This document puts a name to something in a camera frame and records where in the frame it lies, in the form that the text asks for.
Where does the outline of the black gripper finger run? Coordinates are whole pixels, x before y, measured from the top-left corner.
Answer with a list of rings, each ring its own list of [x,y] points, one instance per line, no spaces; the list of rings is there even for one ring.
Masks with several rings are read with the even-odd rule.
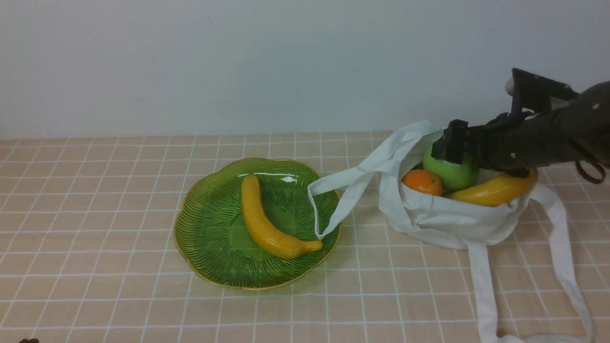
[[[452,120],[431,146],[431,158],[452,164],[472,163],[471,135],[467,121]]]

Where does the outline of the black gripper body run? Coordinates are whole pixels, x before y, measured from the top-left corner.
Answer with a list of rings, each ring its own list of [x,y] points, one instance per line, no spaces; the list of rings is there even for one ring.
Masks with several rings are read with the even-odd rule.
[[[607,167],[609,89],[609,83],[602,82],[566,106],[515,125],[481,126],[477,139],[470,143],[470,156],[484,169],[500,172],[583,161]]]

